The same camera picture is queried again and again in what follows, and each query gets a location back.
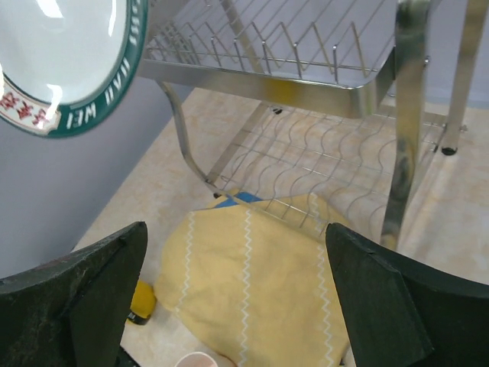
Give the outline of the yellow cloth with white zigzags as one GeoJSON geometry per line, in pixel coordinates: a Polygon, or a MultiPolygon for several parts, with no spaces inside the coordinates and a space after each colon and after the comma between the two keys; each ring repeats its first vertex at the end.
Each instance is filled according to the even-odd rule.
{"type": "Polygon", "coordinates": [[[188,213],[163,247],[159,303],[239,366],[337,366],[348,335],[315,194],[295,196],[290,224],[252,207],[188,213]]]}

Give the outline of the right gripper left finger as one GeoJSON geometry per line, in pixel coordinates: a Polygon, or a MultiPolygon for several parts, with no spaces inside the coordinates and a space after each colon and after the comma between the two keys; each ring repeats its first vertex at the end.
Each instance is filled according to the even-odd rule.
{"type": "Polygon", "coordinates": [[[3,366],[136,366],[121,347],[147,226],[1,280],[3,366]]]}

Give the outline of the white plate green rim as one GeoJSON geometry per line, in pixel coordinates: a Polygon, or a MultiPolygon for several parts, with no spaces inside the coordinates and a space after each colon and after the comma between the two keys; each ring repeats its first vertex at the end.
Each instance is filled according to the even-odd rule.
{"type": "Polygon", "coordinates": [[[104,122],[136,76],[150,3],[3,1],[1,120],[41,138],[104,122]]]}

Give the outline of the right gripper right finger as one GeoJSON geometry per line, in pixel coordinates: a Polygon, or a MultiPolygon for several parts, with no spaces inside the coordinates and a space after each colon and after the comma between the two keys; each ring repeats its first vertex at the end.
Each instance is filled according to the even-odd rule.
{"type": "Polygon", "coordinates": [[[486,366],[488,286],[334,222],[325,246],[358,366],[486,366]]]}

